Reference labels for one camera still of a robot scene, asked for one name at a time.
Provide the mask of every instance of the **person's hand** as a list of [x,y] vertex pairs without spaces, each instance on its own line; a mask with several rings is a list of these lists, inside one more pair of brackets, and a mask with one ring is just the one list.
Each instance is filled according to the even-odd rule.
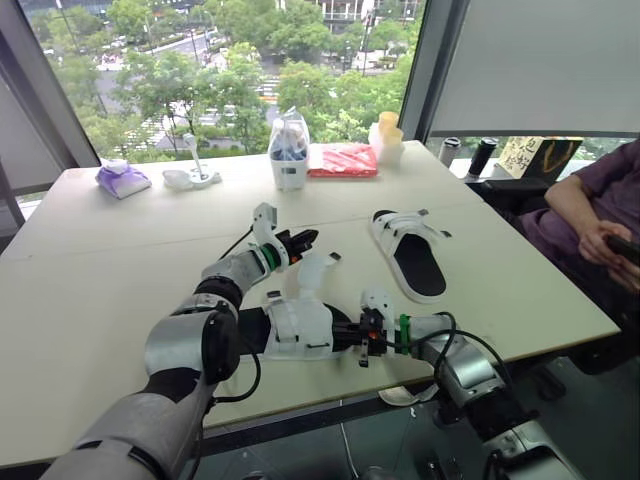
[[617,268],[609,268],[609,276],[629,292],[640,295],[640,266],[620,255],[618,257],[622,258],[622,264]]
[[588,262],[604,265],[609,269],[618,271],[623,267],[623,261],[626,259],[611,251],[606,242],[609,235],[618,235],[629,242],[632,239],[631,231],[624,225],[608,220],[599,220],[581,233],[578,251]]

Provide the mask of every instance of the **red package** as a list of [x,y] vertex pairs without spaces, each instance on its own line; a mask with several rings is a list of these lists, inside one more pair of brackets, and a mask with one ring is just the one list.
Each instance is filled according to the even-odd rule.
[[371,145],[330,143],[318,145],[309,159],[311,177],[375,177],[378,162]]

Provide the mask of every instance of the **green band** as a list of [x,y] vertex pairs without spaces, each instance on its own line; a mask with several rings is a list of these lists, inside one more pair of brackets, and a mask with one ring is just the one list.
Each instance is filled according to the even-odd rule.
[[273,255],[271,255],[271,251],[266,247],[260,247],[260,251],[267,259],[269,269],[273,272],[276,269],[276,261],[274,260]]
[[[409,343],[409,322],[411,317],[404,313],[400,315],[400,343],[407,345]],[[402,347],[402,353],[405,355],[409,353],[408,347]]]

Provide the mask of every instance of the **smartphone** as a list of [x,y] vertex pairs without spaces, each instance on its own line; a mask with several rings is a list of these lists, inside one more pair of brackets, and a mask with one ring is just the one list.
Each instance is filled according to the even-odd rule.
[[607,246],[613,253],[622,255],[631,263],[640,265],[640,244],[627,242],[624,238],[618,235],[609,235],[607,237]]

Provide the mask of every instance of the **black cable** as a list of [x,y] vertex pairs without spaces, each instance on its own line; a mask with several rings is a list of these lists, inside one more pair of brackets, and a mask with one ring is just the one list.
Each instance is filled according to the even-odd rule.
[[440,386],[440,367],[442,367],[442,362],[447,358],[447,352],[449,352],[449,348],[453,344],[456,336],[456,318],[453,314],[449,312],[440,312],[436,313],[436,315],[446,315],[451,320],[451,327],[449,328],[449,338],[447,338],[447,343],[445,343],[444,348],[436,358],[436,361],[433,364],[433,379],[438,386]]
[[[253,348],[253,346],[244,337],[241,336],[240,340],[249,349],[249,353],[251,354],[251,357],[253,357],[253,361],[256,365],[256,378],[253,381],[253,385],[251,385],[251,388],[247,390],[245,393],[243,393],[242,395],[237,395],[234,397],[212,397],[209,402],[209,408],[211,408],[216,403],[233,403],[233,402],[240,402],[242,400],[246,400],[251,395],[253,395],[253,393],[258,389],[258,385],[260,385],[260,379],[262,378],[262,368],[260,367],[260,359],[258,358],[258,354],[255,352],[255,349]],[[187,476],[186,480],[193,480],[196,476],[196,473],[198,472],[198,468],[200,467],[200,460],[202,459],[202,443],[204,438],[203,421],[204,421],[204,417],[202,417],[202,421],[200,422],[200,428],[198,429],[198,438],[196,440],[196,445],[197,445],[196,454],[193,460],[193,465],[191,466],[191,471],[189,472],[189,475]]]
[[[502,375],[504,377],[505,383],[507,384],[507,387],[509,387],[509,389],[513,389],[513,380],[511,379],[511,375],[509,374],[509,370],[507,370],[507,367],[504,364],[504,361],[502,360],[500,355],[498,355],[498,352],[496,352],[491,345],[489,345],[482,338],[478,337],[477,335],[474,335],[473,333],[469,333],[469,332],[466,332],[464,330],[457,330],[457,329],[456,329],[455,332],[458,335],[463,335],[465,337],[471,338],[471,339],[475,340],[476,342],[482,344],[482,346],[484,346],[484,348],[486,348],[489,351],[489,353],[491,353],[491,355],[493,355],[493,357],[496,359],[496,362],[498,363],[498,366],[500,367],[500,370],[502,371]],[[397,348],[397,349],[413,348],[413,347],[421,345],[421,344],[423,344],[425,342],[428,342],[429,340],[433,340],[435,337],[439,337],[440,335],[444,335],[445,333],[451,334],[451,330],[450,329],[437,330],[437,331],[435,331],[433,333],[430,333],[429,335],[425,335],[424,337],[417,338],[416,340],[412,340],[412,341],[410,341],[409,343],[406,343],[406,344],[389,342],[387,340],[384,340],[384,343],[388,347]]]
[[226,257],[227,255],[229,255],[229,253],[231,253],[231,250],[233,250],[234,248],[236,248],[238,246],[238,244],[244,240],[245,238],[247,238],[251,232],[253,232],[253,225],[251,227],[249,227],[249,230],[247,231],[247,233],[245,233],[244,235],[242,235],[238,240],[236,240],[236,242],[231,245],[226,252],[224,252],[220,258],[218,260],[222,260],[224,257]]
[[191,471],[186,480],[193,480],[198,473],[198,467],[200,467],[200,460],[202,459],[202,442],[204,439],[204,425],[200,422],[200,428],[198,429],[198,439],[196,440],[196,456],[193,459],[193,465],[191,465]]
[[262,378],[262,368],[260,367],[260,359],[258,358],[258,354],[253,348],[253,345],[251,345],[244,337],[240,336],[240,340],[242,340],[242,343],[246,345],[249,353],[251,354],[251,357],[253,358],[253,362],[256,365],[256,378],[253,381],[253,385],[251,385],[251,388],[242,395],[236,395],[233,397],[212,397],[212,405],[215,405],[216,403],[234,403],[246,400],[251,395],[253,395],[253,393],[258,389],[258,385],[260,385],[260,379]]
[[482,469],[482,480],[490,480],[492,472],[495,478],[495,473],[498,469],[499,455],[500,452],[498,450],[494,450],[489,454],[486,462],[484,462],[484,468]]

